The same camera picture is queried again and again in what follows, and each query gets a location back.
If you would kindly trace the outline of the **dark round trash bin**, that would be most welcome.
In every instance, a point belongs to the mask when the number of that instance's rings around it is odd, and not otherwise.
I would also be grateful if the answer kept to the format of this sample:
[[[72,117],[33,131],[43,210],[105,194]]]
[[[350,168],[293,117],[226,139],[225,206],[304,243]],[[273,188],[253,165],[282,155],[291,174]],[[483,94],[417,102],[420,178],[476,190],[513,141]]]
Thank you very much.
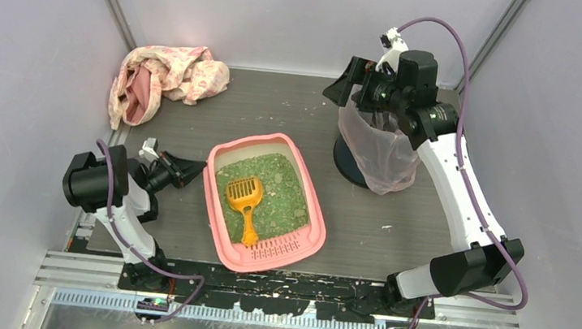
[[[334,143],[333,160],[335,167],[345,180],[360,188],[369,188],[346,141],[339,134]]]

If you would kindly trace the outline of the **pink plastic trash bag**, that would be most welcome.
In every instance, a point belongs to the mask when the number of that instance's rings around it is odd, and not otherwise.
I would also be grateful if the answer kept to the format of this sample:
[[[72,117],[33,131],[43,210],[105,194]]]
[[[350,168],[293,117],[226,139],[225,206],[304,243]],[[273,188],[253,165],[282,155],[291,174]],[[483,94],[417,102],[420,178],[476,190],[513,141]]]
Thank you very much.
[[[351,102],[338,110],[338,130],[369,190],[383,196],[413,185],[420,159],[395,115],[364,113]]]

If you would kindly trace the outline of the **pink litter box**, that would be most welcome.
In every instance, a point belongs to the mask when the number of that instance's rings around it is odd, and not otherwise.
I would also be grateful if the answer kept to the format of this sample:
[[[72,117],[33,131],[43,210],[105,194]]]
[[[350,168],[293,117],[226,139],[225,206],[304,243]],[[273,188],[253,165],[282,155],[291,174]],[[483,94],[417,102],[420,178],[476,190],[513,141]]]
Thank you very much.
[[[300,180],[309,222],[287,234],[259,240],[248,248],[230,240],[221,206],[225,197],[218,190],[216,171],[233,162],[271,153],[291,161]],[[321,249],[327,237],[324,216],[304,157],[289,136],[276,132],[221,143],[211,149],[206,162],[202,175],[205,203],[214,247],[225,267],[239,273],[279,269],[311,257]]]

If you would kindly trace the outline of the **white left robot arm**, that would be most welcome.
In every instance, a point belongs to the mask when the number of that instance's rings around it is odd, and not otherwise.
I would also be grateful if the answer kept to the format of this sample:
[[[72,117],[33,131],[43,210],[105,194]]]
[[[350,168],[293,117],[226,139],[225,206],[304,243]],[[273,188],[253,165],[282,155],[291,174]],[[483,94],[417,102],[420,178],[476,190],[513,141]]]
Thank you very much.
[[[123,272],[132,287],[166,290],[177,276],[143,223],[158,217],[157,193],[186,187],[207,163],[163,151],[147,166],[129,158],[123,145],[98,140],[97,147],[100,158],[90,151],[73,156],[63,176],[64,197],[106,228],[123,255]]]

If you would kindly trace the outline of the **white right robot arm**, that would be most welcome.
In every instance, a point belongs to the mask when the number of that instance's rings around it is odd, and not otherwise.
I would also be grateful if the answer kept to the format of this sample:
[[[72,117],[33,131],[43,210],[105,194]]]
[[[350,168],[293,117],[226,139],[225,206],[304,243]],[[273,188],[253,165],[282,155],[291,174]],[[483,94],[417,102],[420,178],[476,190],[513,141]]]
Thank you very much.
[[[399,53],[395,66],[351,57],[343,74],[323,90],[337,106],[393,114],[399,131],[424,163],[449,225],[452,253],[387,276],[386,306],[409,306],[420,298],[472,296],[498,284],[524,256],[519,239],[506,235],[485,201],[466,159],[459,112],[438,100],[438,62],[421,50]]]

